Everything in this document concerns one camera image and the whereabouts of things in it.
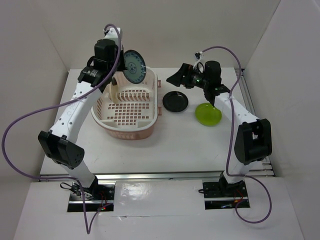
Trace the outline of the cream plate with black patch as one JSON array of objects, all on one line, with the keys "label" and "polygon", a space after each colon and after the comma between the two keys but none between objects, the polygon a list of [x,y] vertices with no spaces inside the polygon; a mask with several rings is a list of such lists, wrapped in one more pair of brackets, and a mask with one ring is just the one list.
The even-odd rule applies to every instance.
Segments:
[{"label": "cream plate with black patch", "polygon": [[112,77],[111,83],[109,85],[109,97],[113,103],[117,104],[119,102],[119,88],[125,84],[126,80],[127,79],[122,73],[117,73]]}]

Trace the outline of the blue floral patterned plate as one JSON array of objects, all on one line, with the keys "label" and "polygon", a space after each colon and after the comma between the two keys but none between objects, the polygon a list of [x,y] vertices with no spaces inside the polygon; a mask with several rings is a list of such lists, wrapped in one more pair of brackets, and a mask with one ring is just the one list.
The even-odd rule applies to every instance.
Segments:
[{"label": "blue floral patterned plate", "polygon": [[147,67],[143,57],[135,50],[128,50],[123,54],[125,78],[132,84],[140,84],[146,77]]}]

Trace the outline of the black glossy plate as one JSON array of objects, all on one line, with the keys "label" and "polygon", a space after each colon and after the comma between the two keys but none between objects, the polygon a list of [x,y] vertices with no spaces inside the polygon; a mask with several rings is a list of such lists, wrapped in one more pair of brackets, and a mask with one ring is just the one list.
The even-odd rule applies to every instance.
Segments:
[{"label": "black glossy plate", "polygon": [[188,97],[180,91],[170,91],[162,98],[166,110],[172,113],[183,112],[189,105]]}]

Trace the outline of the lime green plate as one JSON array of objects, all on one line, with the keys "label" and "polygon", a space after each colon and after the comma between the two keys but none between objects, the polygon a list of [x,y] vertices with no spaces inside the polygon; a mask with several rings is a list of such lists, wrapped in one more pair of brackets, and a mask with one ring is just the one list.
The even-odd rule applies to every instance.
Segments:
[{"label": "lime green plate", "polygon": [[194,111],[196,120],[207,127],[213,127],[220,123],[222,112],[210,103],[199,104]]}]

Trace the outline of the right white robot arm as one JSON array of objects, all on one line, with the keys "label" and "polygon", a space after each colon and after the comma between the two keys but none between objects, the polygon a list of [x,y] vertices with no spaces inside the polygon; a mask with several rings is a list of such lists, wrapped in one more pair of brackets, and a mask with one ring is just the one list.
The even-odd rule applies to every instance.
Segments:
[{"label": "right white robot arm", "polygon": [[221,73],[220,63],[214,60],[207,61],[203,70],[183,63],[166,81],[176,87],[203,89],[205,99],[231,121],[232,145],[227,165],[213,190],[221,197],[232,197],[243,189],[244,176],[254,164],[271,155],[272,133],[269,120],[253,115],[233,98],[222,84]]}]

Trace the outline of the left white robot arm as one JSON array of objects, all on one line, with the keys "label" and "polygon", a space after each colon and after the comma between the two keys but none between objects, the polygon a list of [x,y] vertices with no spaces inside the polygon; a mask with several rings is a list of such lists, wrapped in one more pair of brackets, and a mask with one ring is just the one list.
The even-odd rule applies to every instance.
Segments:
[{"label": "left white robot arm", "polygon": [[92,106],[102,95],[116,71],[123,71],[123,51],[111,39],[98,40],[86,67],[77,78],[71,103],[48,131],[41,131],[38,141],[45,155],[64,168],[82,185],[81,194],[88,200],[103,190],[97,177],[84,162],[85,151],[76,144],[80,129]]}]

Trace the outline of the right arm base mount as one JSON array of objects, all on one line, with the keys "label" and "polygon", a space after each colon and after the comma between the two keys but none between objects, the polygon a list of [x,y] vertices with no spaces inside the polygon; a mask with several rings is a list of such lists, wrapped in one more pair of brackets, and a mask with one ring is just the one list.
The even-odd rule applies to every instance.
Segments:
[{"label": "right arm base mount", "polygon": [[206,210],[250,208],[247,187],[244,181],[234,184],[218,182],[203,182],[198,190],[204,197]]}]

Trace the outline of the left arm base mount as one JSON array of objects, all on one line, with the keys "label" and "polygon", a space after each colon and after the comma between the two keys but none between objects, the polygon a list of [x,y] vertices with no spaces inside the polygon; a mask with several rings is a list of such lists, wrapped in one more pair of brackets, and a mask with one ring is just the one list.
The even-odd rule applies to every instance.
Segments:
[{"label": "left arm base mount", "polygon": [[[69,200],[67,205],[68,213],[82,213],[83,212],[83,195],[81,194],[80,187],[76,183],[60,183],[60,188],[68,190]],[[113,212],[114,211],[114,197],[115,197],[115,183],[105,184],[104,190],[93,196],[87,192],[84,192],[85,207],[87,212],[96,212],[101,208],[101,212]]]}]

